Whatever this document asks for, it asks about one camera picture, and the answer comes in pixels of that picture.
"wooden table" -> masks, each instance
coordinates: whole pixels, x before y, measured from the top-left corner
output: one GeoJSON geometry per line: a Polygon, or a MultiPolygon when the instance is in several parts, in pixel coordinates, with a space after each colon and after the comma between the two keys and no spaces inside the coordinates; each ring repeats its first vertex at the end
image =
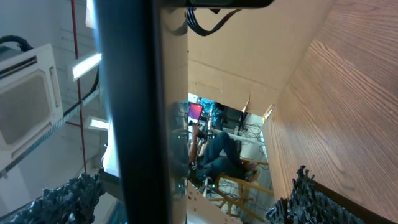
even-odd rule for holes
{"type": "Polygon", "coordinates": [[[275,198],[315,180],[398,221],[398,2],[337,0],[264,125],[275,198]]]}

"blue jeans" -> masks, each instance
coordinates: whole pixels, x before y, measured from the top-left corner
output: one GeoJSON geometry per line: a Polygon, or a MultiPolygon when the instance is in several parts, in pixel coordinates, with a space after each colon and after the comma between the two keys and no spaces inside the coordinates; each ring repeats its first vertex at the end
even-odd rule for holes
{"type": "Polygon", "coordinates": [[[244,180],[244,166],[235,143],[224,131],[209,143],[200,165],[203,168],[197,170],[199,180],[211,177],[214,181],[222,173],[244,180]],[[220,152],[223,149],[226,157],[220,157],[220,152]]]}

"wood grain surface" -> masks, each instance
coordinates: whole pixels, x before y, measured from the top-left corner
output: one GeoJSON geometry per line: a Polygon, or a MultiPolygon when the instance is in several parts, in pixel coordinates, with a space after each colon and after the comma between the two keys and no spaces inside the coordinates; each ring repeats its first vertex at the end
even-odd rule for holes
{"type": "Polygon", "coordinates": [[[337,0],[264,136],[275,197],[315,180],[398,222],[398,1],[337,0]]]}

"person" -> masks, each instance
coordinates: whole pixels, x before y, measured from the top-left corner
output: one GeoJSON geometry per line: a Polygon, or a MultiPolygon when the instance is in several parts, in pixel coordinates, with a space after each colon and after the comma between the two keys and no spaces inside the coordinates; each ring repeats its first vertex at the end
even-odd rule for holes
{"type": "Polygon", "coordinates": [[[245,167],[234,141],[224,131],[209,142],[204,155],[197,159],[197,136],[199,132],[200,124],[196,123],[192,127],[192,142],[188,152],[189,163],[196,162],[195,177],[199,181],[205,180],[206,177],[211,177],[211,181],[214,181],[222,173],[250,182],[257,178],[259,174],[259,171],[255,169],[257,164],[248,164],[245,167]],[[222,150],[224,150],[226,157],[220,156],[222,150]]]}

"tube light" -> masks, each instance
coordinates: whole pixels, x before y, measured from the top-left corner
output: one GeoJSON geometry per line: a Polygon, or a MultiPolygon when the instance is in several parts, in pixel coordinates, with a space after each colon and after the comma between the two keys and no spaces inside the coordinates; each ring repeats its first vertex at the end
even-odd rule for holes
{"type": "Polygon", "coordinates": [[[68,66],[68,73],[71,77],[72,81],[78,80],[84,74],[89,72],[95,66],[97,66],[100,61],[102,60],[102,53],[101,52],[91,52],[90,54],[85,55],[82,58],[76,60],[73,64],[68,66]]]}
{"type": "Polygon", "coordinates": [[[89,116],[85,121],[85,128],[107,131],[109,129],[109,123],[107,120],[101,118],[95,118],[89,116]]]}

